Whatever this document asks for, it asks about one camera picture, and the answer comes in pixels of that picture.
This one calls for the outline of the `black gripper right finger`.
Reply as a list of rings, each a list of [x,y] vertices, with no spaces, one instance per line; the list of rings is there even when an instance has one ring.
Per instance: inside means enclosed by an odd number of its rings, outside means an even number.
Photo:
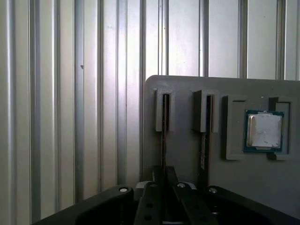
[[[298,225],[300,220],[217,186],[192,189],[166,168],[168,184],[191,225]]]

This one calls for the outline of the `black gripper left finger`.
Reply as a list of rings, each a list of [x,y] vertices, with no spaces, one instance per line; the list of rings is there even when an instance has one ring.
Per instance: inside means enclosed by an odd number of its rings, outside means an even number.
[[[163,175],[152,168],[152,180],[136,188],[117,185],[41,219],[38,225],[160,225],[162,224]]]

